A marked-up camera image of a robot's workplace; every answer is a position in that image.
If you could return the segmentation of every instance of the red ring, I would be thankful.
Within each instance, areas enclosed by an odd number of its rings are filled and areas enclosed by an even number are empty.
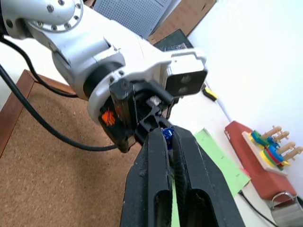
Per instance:
[[[272,153],[270,152],[270,150],[268,148],[266,148],[266,151],[276,164],[281,164],[281,162],[279,162],[279,160],[276,159],[275,156],[272,155]]]

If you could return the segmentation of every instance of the orange label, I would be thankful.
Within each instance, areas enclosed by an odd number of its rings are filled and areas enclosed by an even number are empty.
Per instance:
[[[109,109],[102,114],[102,120],[106,123],[106,126],[113,126],[115,124],[114,112]]]

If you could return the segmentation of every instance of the black cable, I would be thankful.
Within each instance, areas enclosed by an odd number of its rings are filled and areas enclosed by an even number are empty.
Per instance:
[[[69,97],[69,98],[77,98],[77,95],[74,94],[70,94],[64,91],[61,91],[55,87],[52,87],[50,85],[48,85],[47,83],[45,83],[40,77],[39,75],[36,73],[35,68],[29,58],[29,56],[17,45],[15,45],[14,43],[12,43],[11,41],[5,39],[4,37],[0,36],[0,42],[6,44],[7,46],[13,48],[15,51],[19,52],[19,54],[22,55],[22,57],[25,59],[25,61],[27,62],[27,65],[29,67],[29,70],[31,71],[31,73],[34,75],[34,77],[38,80],[38,82],[40,84],[42,84],[44,87],[46,87],[47,89],[51,90],[52,92],[64,96],[64,97]]]
[[[23,96],[23,94],[20,92],[18,87],[15,85],[13,80],[9,77],[7,72],[3,69],[3,67],[0,64],[0,76],[4,80],[4,82],[8,85],[8,87],[11,89],[11,91],[14,93],[14,95],[17,97],[17,99],[22,103],[22,105],[29,111],[29,113],[51,134],[53,134],[58,139],[62,140],[63,142],[66,142],[74,147],[80,148],[82,150],[89,150],[89,151],[107,151],[117,148],[116,145],[107,146],[107,147],[90,147],[83,145],[81,143],[75,142],[66,136],[63,136],[60,134],[57,130],[55,130],[49,123],[47,123],[43,117],[33,108],[33,106],[27,101],[27,99]]]
[[[254,211],[256,211],[262,218],[264,218],[266,221],[268,221],[270,224],[272,224],[275,227],[278,227],[275,223],[273,223],[271,220],[269,220],[267,217],[265,217],[263,214],[260,213],[260,211],[258,211],[252,204],[251,202],[246,198],[246,196],[244,195],[243,191],[239,192],[239,195],[242,196],[245,201],[251,206],[251,208],[253,208]]]

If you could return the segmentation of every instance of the gray panel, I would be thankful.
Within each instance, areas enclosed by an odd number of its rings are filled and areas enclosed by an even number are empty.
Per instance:
[[[147,39],[170,2],[171,0],[97,0],[94,10]]]

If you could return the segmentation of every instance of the cardboard box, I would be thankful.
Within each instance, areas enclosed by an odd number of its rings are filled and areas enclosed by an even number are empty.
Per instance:
[[[216,0],[181,0],[157,30],[148,37],[148,41],[155,44],[178,29],[188,35],[215,3]]]

